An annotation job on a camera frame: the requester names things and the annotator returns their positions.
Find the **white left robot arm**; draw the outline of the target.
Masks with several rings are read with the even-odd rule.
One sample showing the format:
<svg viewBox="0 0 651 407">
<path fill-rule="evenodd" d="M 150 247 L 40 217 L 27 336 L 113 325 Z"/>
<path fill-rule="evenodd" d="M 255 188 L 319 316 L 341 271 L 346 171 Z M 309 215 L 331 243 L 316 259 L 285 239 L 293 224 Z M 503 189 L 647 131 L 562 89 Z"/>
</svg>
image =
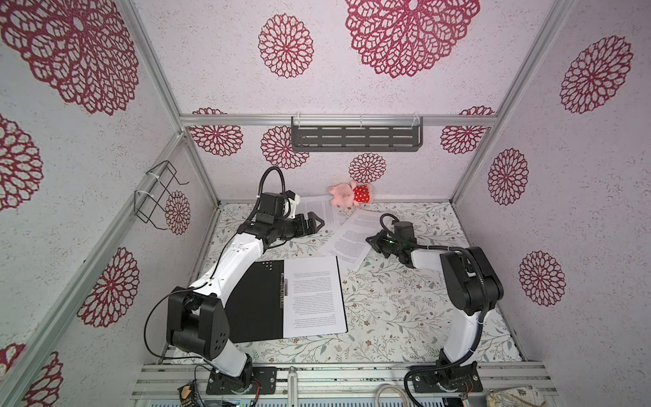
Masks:
<svg viewBox="0 0 651 407">
<path fill-rule="evenodd" d="M 300 196 L 260 193 L 250 216 L 225 245 L 216 265 L 168 299 L 166 342 L 207 361 L 218 372 L 247 381 L 251 358 L 230 340 L 225 306 L 246 271 L 276 241 L 316 234 L 325 222 L 313 212 L 297 214 Z"/>
</svg>

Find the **teal folder with black inside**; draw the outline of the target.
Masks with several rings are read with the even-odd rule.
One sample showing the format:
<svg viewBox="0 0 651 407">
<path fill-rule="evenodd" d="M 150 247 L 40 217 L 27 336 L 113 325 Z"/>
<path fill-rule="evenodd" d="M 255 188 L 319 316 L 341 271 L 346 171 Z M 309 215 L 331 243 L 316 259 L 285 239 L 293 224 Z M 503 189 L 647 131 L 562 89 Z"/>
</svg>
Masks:
<svg viewBox="0 0 651 407">
<path fill-rule="evenodd" d="M 282 336 L 284 260 L 252 264 L 225 306 L 235 344 L 287 339 Z"/>
</svg>

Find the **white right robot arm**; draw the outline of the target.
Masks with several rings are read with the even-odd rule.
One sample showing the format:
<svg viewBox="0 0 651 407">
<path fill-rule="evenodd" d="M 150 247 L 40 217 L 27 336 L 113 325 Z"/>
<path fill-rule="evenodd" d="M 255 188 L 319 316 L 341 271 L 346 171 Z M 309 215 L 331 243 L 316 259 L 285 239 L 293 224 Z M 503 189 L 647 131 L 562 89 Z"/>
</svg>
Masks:
<svg viewBox="0 0 651 407">
<path fill-rule="evenodd" d="M 475 362 L 485 321 L 504 296 L 504 288 L 479 247 L 419 244 L 411 222 L 382 214 L 381 230 L 366 242 L 378 254 L 411 269 L 442 272 L 455 308 L 451 331 L 434 366 L 417 367 L 407 377 L 453 373 Z"/>
</svg>

